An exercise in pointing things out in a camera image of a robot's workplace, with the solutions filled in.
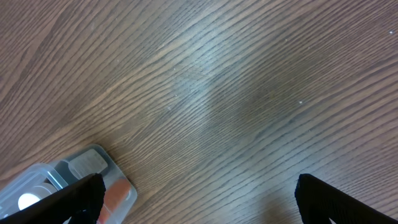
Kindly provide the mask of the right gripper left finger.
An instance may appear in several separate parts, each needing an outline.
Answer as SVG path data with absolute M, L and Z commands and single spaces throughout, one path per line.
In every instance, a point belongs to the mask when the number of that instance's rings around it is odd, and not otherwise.
M 95 224 L 104 203 L 101 174 L 90 174 L 43 200 L 1 220 L 1 224 Z

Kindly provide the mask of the black bottle white cap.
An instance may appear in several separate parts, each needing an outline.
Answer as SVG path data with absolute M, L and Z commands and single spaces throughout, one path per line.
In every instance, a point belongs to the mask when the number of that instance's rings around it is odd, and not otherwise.
M 98 147 L 89 147 L 53 163 L 55 170 L 68 185 L 89 174 L 105 175 L 109 171 L 109 165 L 109 159 Z

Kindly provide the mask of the clear plastic container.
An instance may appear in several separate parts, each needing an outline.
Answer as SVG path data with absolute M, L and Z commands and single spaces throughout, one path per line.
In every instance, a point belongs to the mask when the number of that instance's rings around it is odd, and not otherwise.
M 119 179 L 128 180 L 121 169 L 100 145 L 90 144 L 82 150 L 88 149 L 89 147 L 100 148 L 110 161 L 109 171 L 105 175 L 102 174 L 106 190 Z M 54 162 L 55 161 L 49 164 L 38 163 L 30 166 L 1 190 L 1 219 L 13 215 L 69 186 L 53 167 Z M 131 185 L 129 195 L 114 211 L 106 223 L 122 223 L 127 213 L 136 202 L 137 191 L 130 181 L 129 183 Z

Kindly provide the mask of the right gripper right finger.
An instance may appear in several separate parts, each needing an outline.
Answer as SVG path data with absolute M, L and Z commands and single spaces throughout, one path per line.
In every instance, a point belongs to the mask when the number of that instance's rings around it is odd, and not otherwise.
M 397 224 L 310 174 L 299 175 L 295 199 L 304 224 Z

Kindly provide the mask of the orange bottle white cap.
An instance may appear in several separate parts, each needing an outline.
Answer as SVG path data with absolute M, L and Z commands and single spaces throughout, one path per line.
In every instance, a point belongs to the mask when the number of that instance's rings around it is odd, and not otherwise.
M 98 217 L 97 223 L 106 223 L 114 211 L 122 204 L 129 195 L 131 185 L 126 179 L 119 179 L 105 191 L 104 204 Z

